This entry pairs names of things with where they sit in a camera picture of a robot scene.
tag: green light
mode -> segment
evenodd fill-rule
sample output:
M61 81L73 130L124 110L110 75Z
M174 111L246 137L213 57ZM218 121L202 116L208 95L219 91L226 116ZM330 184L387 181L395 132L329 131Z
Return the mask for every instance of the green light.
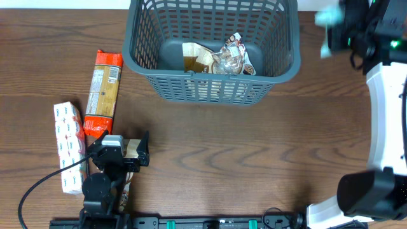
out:
M400 45L400 41L392 41L392 42L390 42L390 46L393 47L393 48L396 48L399 45Z

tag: barcode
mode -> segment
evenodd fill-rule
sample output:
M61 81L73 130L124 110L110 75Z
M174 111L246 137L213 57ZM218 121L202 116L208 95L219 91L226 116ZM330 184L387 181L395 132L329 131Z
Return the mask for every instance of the barcode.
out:
M109 80L117 80L119 77L119 68L110 67Z

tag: plastic basket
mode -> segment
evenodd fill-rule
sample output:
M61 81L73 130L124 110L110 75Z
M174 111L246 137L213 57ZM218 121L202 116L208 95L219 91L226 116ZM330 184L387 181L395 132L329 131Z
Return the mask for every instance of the plastic basket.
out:
M182 44L218 51L242 36L257 75L185 73ZM123 58L171 101L251 105L300 68L295 0L132 0Z

